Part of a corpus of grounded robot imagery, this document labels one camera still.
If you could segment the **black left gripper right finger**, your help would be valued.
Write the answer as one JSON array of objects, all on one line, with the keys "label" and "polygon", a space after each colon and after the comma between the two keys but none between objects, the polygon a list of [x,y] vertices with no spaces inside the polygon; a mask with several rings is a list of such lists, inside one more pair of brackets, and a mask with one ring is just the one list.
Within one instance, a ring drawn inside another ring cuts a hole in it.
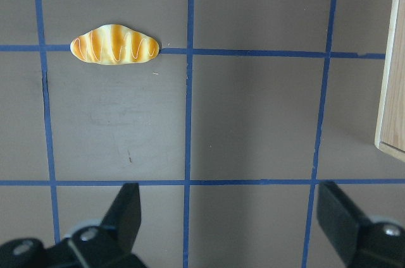
[{"label": "black left gripper right finger", "polygon": [[368,216],[333,181],[318,185],[316,218],[346,267],[404,267],[404,227]]}]

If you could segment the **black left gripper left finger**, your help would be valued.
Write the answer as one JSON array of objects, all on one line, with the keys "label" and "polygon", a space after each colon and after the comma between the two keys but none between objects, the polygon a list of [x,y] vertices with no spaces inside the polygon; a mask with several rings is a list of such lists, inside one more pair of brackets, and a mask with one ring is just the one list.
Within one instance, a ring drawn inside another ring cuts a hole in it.
[{"label": "black left gripper left finger", "polygon": [[80,267],[140,267],[132,248],[141,224],[137,183],[125,183],[98,225],[83,227],[68,239]]}]

